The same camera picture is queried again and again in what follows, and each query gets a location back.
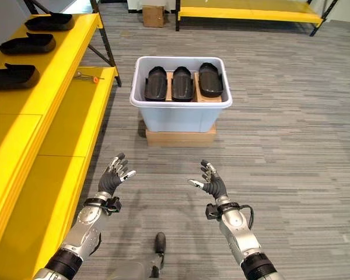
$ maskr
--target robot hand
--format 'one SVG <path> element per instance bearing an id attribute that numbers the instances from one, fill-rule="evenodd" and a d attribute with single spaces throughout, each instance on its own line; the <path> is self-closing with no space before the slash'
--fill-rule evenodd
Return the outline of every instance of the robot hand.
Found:
<path id="1" fill-rule="evenodd" d="M 122 206 L 118 197 L 112 198 L 116 188 L 136 175 L 135 170 L 127 172 L 127 162 L 123 153 L 110 162 L 98 192 L 85 201 L 75 224 L 45 268 L 34 276 L 35 280 L 72 280 L 82 263 L 99 248 L 109 216 Z"/>
<path id="2" fill-rule="evenodd" d="M 213 165 L 204 159 L 201 161 L 201 165 L 201 170 L 205 173 L 202 174 L 202 178 L 207 183 L 201 183 L 194 179 L 189 179 L 188 183 L 211 194 L 216 200 L 222 196 L 227 196 L 226 186 Z"/>
<path id="3" fill-rule="evenodd" d="M 206 206 L 207 219 L 219 221 L 219 228 L 226 237 L 234 259 L 241 266 L 248 280 L 284 280 L 273 264 L 264 254 L 261 245 L 251 231 L 254 222 L 254 212 L 249 205 L 239 205 L 232 202 L 226 186 L 211 163 L 201 162 L 202 177 L 206 183 L 189 179 L 192 186 L 198 187 L 213 195 L 215 204 Z M 247 223 L 245 216 L 240 212 L 243 208 L 250 208 L 250 220 Z"/>
<path id="4" fill-rule="evenodd" d="M 109 163 L 105 173 L 101 176 L 99 192 L 105 192 L 113 196 L 121 183 L 136 175 L 135 170 L 127 172 L 127 163 L 128 160 L 125 159 L 124 153 L 120 153 Z"/>

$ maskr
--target robot finger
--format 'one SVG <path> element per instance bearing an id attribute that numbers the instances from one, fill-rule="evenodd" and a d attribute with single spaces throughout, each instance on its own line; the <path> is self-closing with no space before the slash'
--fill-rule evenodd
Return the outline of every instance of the robot finger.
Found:
<path id="1" fill-rule="evenodd" d="M 213 167 L 211 163 L 207 164 L 207 168 L 210 170 L 211 174 L 216 173 L 216 169 Z"/>
<path id="2" fill-rule="evenodd" d="M 201 183 L 201 182 L 194 180 L 194 179 L 189 179 L 188 184 L 192 185 L 194 187 L 200 188 L 202 190 L 204 189 L 204 183 Z"/>
<path id="3" fill-rule="evenodd" d="M 201 167 L 201 170 L 205 172 L 206 176 L 211 177 L 211 170 L 209 168 Z"/>
<path id="4" fill-rule="evenodd" d="M 117 166 L 115 172 L 119 173 L 120 171 L 122 171 L 122 169 L 127 165 L 127 163 L 128 163 L 127 159 L 122 160 L 122 162 L 120 162 L 120 164 Z"/>
<path id="5" fill-rule="evenodd" d="M 126 172 L 127 172 L 127 170 L 128 170 L 128 167 L 126 166 L 126 167 L 123 167 L 123 169 L 121 169 L 119 172 L 118 172 L 118 176 L 119 177 L 122 177 L 123 176 L 123 174 L 125 174 Z"/>
<path id="6" fill-rule="evenodd" d="M 124 159 L 125 155 L 124 153 L 120 153 L 118 154 L 114 159 L 112 159 L 112 161 L 108 164 L 105 172 L 112 172 L 114 169 L 114 166 L 120 162 L 122 159 Z"/>
<path id="7" fill-rule="evenodd" d="M 208 163 L 209 162 L 207 160 L 204 160 L 204 159 L 201 161 L 201 165 L 204 167 L 207 167 Z"/>
<path id="8" fill-rule="evenodd" d="M 202 174 L 202 178 L 204 178 L 206 180 L 206 182 L 210 182 L 210 177 L 205 175 L 205 174 Z"/>
<path id="9" fill-rule="evenodd" d="M 136 170 L 131 170 L 131 171 L 127 172 L 126 174 L 122 175 L 120 177 L 120 180 L 123 183 L 124 181 L 134 177 L 135 175 L 136 175 Z"/>

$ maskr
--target metal shelf leg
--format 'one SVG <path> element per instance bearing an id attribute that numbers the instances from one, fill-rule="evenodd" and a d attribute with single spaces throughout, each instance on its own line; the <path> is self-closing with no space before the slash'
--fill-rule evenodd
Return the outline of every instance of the metal shelf leg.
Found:
<path id="1" fill-rule="evenodd" d="M 103 43 L 104 43 L 104 46 L 105 46 L 105 50 L 106 50 L 107 56 L 109 57 L 109 62 L 110 62 L 109 65 L 112 66 L 112 67 L 117 67 L 116 66 L 116 62 L 114 61 L 113 53 L 111 52 L 109 40 L 107 38 L 107 34 L 106 34 L 106 31 L 105 31 L 105 26 L 104 26 L 104 23 L 102 21 L 101 15 L 100 15 L 99 6 L 98 6 L 96 0 L 90 0 L 90 3 L 91 3 L 91 6 L 92 6 L 93 13 L 98 13 L 99 14 L 99 17 L 101 19 L 101 23 L 103 25 L 102 28 L 99 29 L 99 31 L 100 31 L 101 38 L 103 39 Z M 118 86 L 121 87 L 122 86 L 122 81 L 120 79 L 119 72 L 118 72 L 118 76 L 116 76 L 115 79 L 116 79 L 116 81 L 118 83 Z"/>
<path id="2" fill-rule="evenodd" d="M 179 21 L 179 12 L 180 12 L 180 0 L 176 0 L 176 7 L 175 7 L 175 31 L 180 30 L 180 21 Z"/>
<path id="3" fill-rule="evenodd" d="M 334 8 L 334 6 L 336 5 L 337 2 L 338 2 L 338 0 L 332 1 L 332 3 L 329 5 L 328 9 L 321 16 L 321 18 L 322 18 L 321 23 L 319 25 L 317 25 L 316 27 L 314 27 L 313 31 L 310 34 L 310 37 L 313 37 L 316 34 L 316 32 L 319 30 L 320 26 L 327 20 L 327 16 L 332 11 L 332 9 Z"/>

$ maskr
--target yellow shelf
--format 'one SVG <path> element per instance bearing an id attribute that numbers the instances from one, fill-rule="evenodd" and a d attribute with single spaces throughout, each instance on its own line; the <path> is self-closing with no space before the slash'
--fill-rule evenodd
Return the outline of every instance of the yellow shelf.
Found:
<path id="1" fill-rule="evenodd" d="M 289 0 L 182 0 L 182 16 L 201 18 L 281 20 L 321 23 L 321 17 L 306 2 Z"/>
<path id="2" fill-rule="evenodd" d="M 1 239 L 0 279 L 31 279 L 71 226 L 117 75 L 115 67 L 78 70 L 104 79 L 71 82 Z"/>
<path id="3" fill-rule="evenodd" d="M 99 23 L 98 14 L 75 15 L 70 31 L 52 32 L 48 54 L 8 56 L 4 63 L 33 64 L 41 78 L 32 89 L 0 91 L 0 239 L 38 149 Z M 13 35 L 26 36 L 25 26 Z"/>

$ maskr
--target white plastic bin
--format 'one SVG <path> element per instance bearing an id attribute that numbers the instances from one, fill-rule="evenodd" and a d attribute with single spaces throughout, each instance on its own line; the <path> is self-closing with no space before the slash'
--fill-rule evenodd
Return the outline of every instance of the white plastic bin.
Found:
<path id="1" fill-rule="evenodd" d="M 173 72 L 185 66 L 192 73 L 198 72 L 204 62 L 213 63 L 223 77 L 222 102 L 153 102 L 145 101 L 145 78 L 155 66 Z M 227 74 L 223 61 L 218 57 L 141 57 L 135 66 L 134 79 L 129 100 L 139 107 L 148 130 L 207 132 L 211 129 L 219 113 L 232 105 Z"/>

